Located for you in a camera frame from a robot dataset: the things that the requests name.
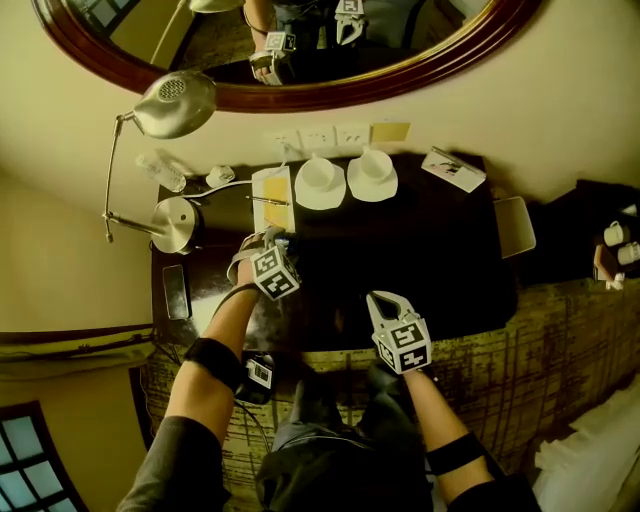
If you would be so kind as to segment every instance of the notepad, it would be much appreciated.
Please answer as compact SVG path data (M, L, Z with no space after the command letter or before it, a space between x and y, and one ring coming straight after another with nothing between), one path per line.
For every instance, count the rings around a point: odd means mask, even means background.
M289 167L263 169L251 177L253 195L266 199L287 201L288 206L279 206L260 201L253 202L253 225L256 232L269 226L284 228L295 233L293 216L293 193L291 192L291 172Z

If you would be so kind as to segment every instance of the window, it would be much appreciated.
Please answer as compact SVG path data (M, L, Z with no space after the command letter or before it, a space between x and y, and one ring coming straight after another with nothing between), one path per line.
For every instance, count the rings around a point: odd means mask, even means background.
M140 0L76 0L70 6L105 37L118 28Z
M86 510L38 402L0 408L0 512Z

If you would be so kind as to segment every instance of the black wrist strap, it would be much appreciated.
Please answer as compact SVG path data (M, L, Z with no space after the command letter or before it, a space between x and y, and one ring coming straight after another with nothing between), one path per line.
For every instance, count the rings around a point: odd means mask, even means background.
M256 290L258 293L260 293L260 288L258 288L258 285L256 283L249 283L249 284L243 284L242 286L238 286L237 288L233 288L229 293L227 293L224 298L220 301L220 304L218 304L218 307L216 308L215 312L213 313L213 315L215 316L215 314L220 310L220 308L222 307L222 305L227 302L231 297L233 297L236 293L240 293L243 292L245 290Z
M444 475L461 468L484 455L484 447L473 434L456 439L442 448L427 452L427 460L434 475Z
M229 347L217 340L197 339L187 350L184 359L203 366L212 377L222 382L233 393L242 381L240 361Z

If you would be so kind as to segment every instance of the paper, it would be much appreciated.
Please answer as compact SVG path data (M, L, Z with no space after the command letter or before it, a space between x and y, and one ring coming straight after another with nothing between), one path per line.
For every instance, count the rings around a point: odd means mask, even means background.
M465 192L472 192L487 179L487 175L480 169L438 148L429 152L422 162L422 168Z
M265 199L287 201L288 206L280 206L262 201L253 202L253 226L256 233L269 226L284 228L288 233L296 232L293 217L293 193L291 192L291 171L289 167L263 169L251 177L252 194Z

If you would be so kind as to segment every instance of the white cube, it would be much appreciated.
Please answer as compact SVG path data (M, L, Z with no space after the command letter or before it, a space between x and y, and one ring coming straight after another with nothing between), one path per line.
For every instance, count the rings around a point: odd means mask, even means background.
M338 7L336 7L336 14L347 14L350 16L364 15L362 0L340 0Z
M298 274L278 246L251 256L255 283L271 300L278 300L300 288Z
M373 341L380 358L398 375L431 364L431 338L422 319L398 322L376 332Z
M264 44L264 51L292 52L296 49L295 34L286 32L269 32Z

